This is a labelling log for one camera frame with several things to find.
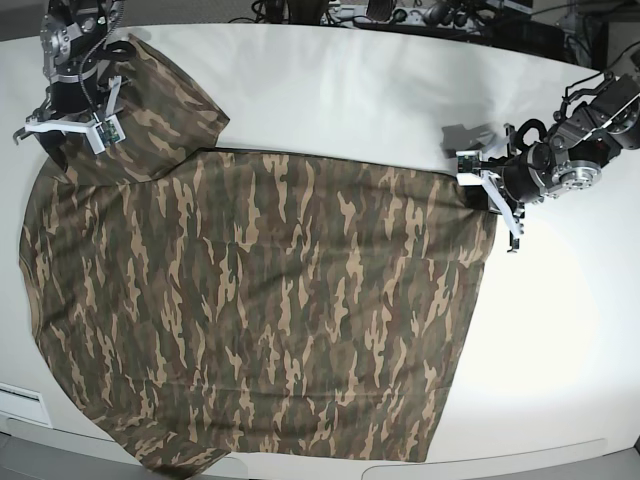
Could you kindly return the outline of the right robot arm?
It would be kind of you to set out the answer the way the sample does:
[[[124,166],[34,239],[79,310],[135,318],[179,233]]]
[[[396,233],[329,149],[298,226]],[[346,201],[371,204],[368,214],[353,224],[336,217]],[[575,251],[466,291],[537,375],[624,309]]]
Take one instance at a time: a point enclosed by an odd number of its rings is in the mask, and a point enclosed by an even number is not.
[[[50,1],[40,26],[47,110],[55,119],[96,109],[99,64],[124,16],[123,1]]]

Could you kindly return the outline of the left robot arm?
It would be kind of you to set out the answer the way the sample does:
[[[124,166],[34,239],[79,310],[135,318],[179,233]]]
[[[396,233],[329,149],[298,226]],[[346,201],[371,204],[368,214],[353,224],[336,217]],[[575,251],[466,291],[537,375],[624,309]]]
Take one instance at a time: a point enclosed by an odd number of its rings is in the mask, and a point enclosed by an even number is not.
[[[500,171],[510,200],[528,204],[588,189],[622,151],[639,148],[639,81],[607,72],[596,87],[565,97],[551,127],[531,119],[512,140],[516,154]]]

